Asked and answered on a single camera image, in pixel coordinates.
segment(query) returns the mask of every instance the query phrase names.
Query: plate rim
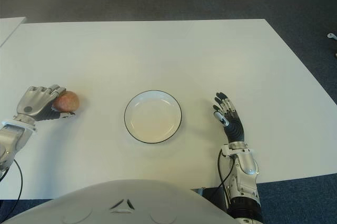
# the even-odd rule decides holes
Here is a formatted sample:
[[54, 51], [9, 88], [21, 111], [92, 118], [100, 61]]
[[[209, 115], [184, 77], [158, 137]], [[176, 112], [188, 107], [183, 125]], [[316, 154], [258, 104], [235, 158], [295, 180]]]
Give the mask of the plate rim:
[[[132, 101], [135, 97], [137, 97], [138, 95], [143, 94], [143, 93], [146, 93], [146, 92], [148, 92], [148, 91], [160, 91], [160, 92], [162, 92], [162, 93], [166, 93], [167, 95], [170, 95], [170, 96], [177, 102], [177, 104], [178, 104], [178, 106], [179, 106], [179, 110], [180, 110], [180, 121], [179, 121], [179, 125], [178, 125], [176, 131], [175, 131], [173, 134], [171, 134], [169, 137], [167, 137], [166, 139], [164, 139], [164, 140], [162, 140], [162, 141], [158, 141], [158, 142], [146, 142], [146, 141], [139, 140], [139, 139], [136, 138], [134, 135], [132, 135], [132, 133], [129, 131], [129, 129], [127, 128], [127, 125], [126, 125], [126, 121], [125, 121], [125, 113], [126, 113], [126, 110], [127, 110], [128, 106], [129, 106], [129, 104], [131, 103], [131, 101]], [[135, 95], [132, 99], [130, 99], [130, 101], [127, 103], [127, 105], [126, 105], [126, 107], [125, 107], [125, 109], [124, 109], [124, 125], [125, 125], [125, 128], [126, 128], [127, 132], [128, 132], [133, 138], [135, 138], [136, 140], [138, 140], [138, 141], [140, 141], [140, 142], [143, 142], [143, 143], [145, 143], [145, 144], [159, 144], [159, 143], [161, 143], [161, 142], [164, 142], [164, 141], [170, 139], [172, 136], [175, 135], [175, 133], [177, 133], [178, 129], [180, 128], [182, 119], [183, 119], [183, 113], [182, 113], [182, 111], [181, 111], [181, 106], [180, 106], [179, 102], [178, 102], [178, 101], [176, 100], [176, 98], [174, 98], [171, 94], [169, 94], [169, 93], [167, 93], [167, 92], [165, 92], [165, 91], [161, 91], [161, 90], [147, 90], [147, 91], [143, 91], [143, 92], [141, 92], [141, 93]]]

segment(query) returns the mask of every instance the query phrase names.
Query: black wire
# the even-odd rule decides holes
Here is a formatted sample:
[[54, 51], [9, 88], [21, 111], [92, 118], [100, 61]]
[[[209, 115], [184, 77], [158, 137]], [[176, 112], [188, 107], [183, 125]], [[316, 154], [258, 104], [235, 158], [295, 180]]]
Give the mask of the black wire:
[[[221, 156], [223, 156], [223, 154], [222, 154], [222, 149], [220, 149], [219, 155], [218, 155], [218, 157], [217, 157], [217, 172], [219, 173], [220, 181], [223, 180], [223, 179], [222, 179], [222, 174], [221, 174], [221, 171], [220, 171], [220, 157], [221, 157]], [[226, 187], [225, 187], [224, 184], [222, 184], [222, 189], [223, 189], [223, 191], [224, 191], [224, 193], [225, 193], [225, 198], [226, 198], [226, 201], [228, 202], [228, 205], [229, 205], [229, 202], [230, 202], [230, 196], [228, 195], [227, 190], [226, 190]]]
[[2, 177], [0, 178], [0, 182], [6, 177], [7, 173], [8, 173], [9, 168], [5, 171], [5, 173], [2, 175]]
[[22, 171], [21, 171], [21, 168], [19, 166], [19, 164], [17, 163], [17, 161], [14, 159], [14, 162], [16, 163], [17, 167], [19, 168], [19, 171], [20, 171], [20, 176], [21, 176], [21, 188], [20, 188], [20, 193], [19, 193], [19, 197], [17, 197], [17, 200], [14, 204], [14, 206], [12, 207], [12, 209], [9, 211], [9, 213], [6, 215], [6, 217], [4, 218], [4, 220], [2, 222], [4, 222], [5, 220], [7, 220], [7, 218], [11, 215], [11, 213], [14, 211], [16, 205], [18, 204], [19, 200], [20, 200], [20, 197], [21, 197], [21, 192], [22, 192], [22, 186], [23, 186], [23, 176], [22, 176]]
[[[222, 154], [222, 149], [220, 149], [219, 155], [217, 157], [217, 172], [219, 173], [220, 181], [222, 181], [222, 175], [221, 175], [221, 171], [220, 171], [220, 157], [221, 157], [221, 154]], [[225, 185], [224, 184], [222, 185], [222, 188], [223, 188], [224, 192], [226, 193]]]
[[233, 163], [232, 163], [232, 167], [231, 167], [231, 170], [230, 170], [230, 172], [228, 172], [228, 174], [227, 174], [227, 176], [221, 181], [221, 183], [220, 183], [220, 185], [214, 190], [214, 192], [211, 194], [211, 196], [209, 197], [209, 200], [211, 200], [212, 198], [213, 198], [213, 196], [216, 194], [216, 192], [219, 190], [219, 188], [221, 187], [221, 186], [224, 186], [224, 183], [225, 183], [225, 181], [228, 179], [228, 177], [230, 176], [230, 174], [231, 174], [231, 172], [232, 172], [232, 170], [233, 170], [233, 167], [234, 167], [234, 158], [233, 157], [230, 157], [230, 158], [232, 158], [232, 160], [233, 160]]

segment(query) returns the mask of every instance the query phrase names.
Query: robot forearm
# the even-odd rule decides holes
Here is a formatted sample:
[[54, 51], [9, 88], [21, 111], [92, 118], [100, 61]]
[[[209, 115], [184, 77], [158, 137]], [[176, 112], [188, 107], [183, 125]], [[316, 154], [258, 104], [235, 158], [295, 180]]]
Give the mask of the robot forearm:
[[217, 93], [214, 116], [224, 127], [229, 144], [222, 146], [222, 155], [234, 162], [225, 182], [227, 213], [239, 223], [262, 223], [261, 205], [257, 192], [256, 177], [259, 167], [252, 150], [244, 142], [244, 130], [233, 103], [223, 93]]
[[232, 142], [222, 147], [225, 157], [232, 157], [234, 168], [225, 188], [230, 198], [227, 213], [240, 223], [262, 223], [261, 204], [256, 186], [259, 167], [252, 150], [244, 142]]
[[18, 115], [14, 120], [3, 122], [0, 129], [0, 172], [7, 170], [18, 153], [36, 130], [34, 120], [25, 115]]

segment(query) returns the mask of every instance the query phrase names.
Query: robotic arm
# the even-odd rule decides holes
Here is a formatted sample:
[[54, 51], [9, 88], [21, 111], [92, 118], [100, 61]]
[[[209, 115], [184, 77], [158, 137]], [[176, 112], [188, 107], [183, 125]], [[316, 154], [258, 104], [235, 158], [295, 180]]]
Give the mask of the robotic arm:
[[261, 204], [257, 192], [256, 177], [259, 167], [252, 155], [252, 149], [244, 142], [244, 131], [237, 111], [223, 93], [217, 93], [214, 116], [224, 127], [228, 144], [221, 148], [225, 158], [231, 158], [233, 169], [225, 181], [227, 213], [239, 223], [262, 223]]
[[58, 85], [49, 88], [31, 86], [21, 98], [17, 106], [17, 115], [13, 120], [3, 121], [0, 129], [0, 179], [7, 171], [16, 153], [27, 143], [30, 136], [36, 132], [35, 121], [66, 118], [74, 113], [62, 113], [52, 109], [54, 100], [66, 89]]

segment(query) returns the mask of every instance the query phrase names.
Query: black cable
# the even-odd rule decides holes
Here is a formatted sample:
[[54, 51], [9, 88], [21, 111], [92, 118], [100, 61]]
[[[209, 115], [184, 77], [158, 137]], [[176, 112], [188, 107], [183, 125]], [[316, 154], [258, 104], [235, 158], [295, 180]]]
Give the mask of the black cable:
[[[222, 154], [222, 149], [220, 149], [219, 155], [217, 157], [217, 172], [219, 173], [220, 181], [222, 181], [222, 175], [221, 175], [221, 171], [220, 171], [220, 157], [221, 157], [221, 154]], [[222, 188], [223, 188], [224, 192], [226, 193], [225, 185], [224, 184], [222, 185]]]
[[0, 178], [0, 182], [6, 177], [7, 173], [8, 173], [9, 168], [5, 171], [5, 173], [2, 175], [2, 177]]
[[20, 176], [21, 176], [21, 188], [20, 188], [20, 193], [19, 193], [19, 197], [17, 197], [17, 200], [14, 204], [14, 206], [12, 207], [12, 209], [9, 211], [9, 213], [6, 215], [6, 217], [4, 218], [3, 221], [1, 221], [0, 223], [4, 222], [5, 220], [7, 220], [7, 218], [11, 215], [11, 213], [14, 211], [16, 205], [18, 204], [19, 200], [20, 200], [20, 197], [21, 197], [21, 192], [22, 192], [22, 186], [23, 186], [23, 176], [22, 176], [22, 171], [21, 171], [21, 168], [19, 166], [19, 164], [17, 163], [17, 161], [14, 159], [14, 162], [16, 163], [17, 167], [19, 168], [19, 171], [20, 171]]
[[209, 200], [211, 200], [211, 199], [213, 198], [213, 196], [215, 195], [215, 193], [219, 190], [219, 188], [220, 188], [221, 186], [224, 186], [225, 181], [226, 181], [226, 180], [228, 179], [228, 177], [230, 176], [230, 174], [231, 174], [231, 172], [232, 172], [232, 170], [233, 170], [233, 167], [234, 167], [234, 158], [233, 158], [233, 157], [230, 157], [230, 158], [232, 158], [232, 160], [233, 160], [232, 168], [231, 168], [230, 172], [227, 174], [227, 176], [221, 181], [220, 185], [214, 190], [214, 192], [212, 193], [212, 195], [209, 197]]

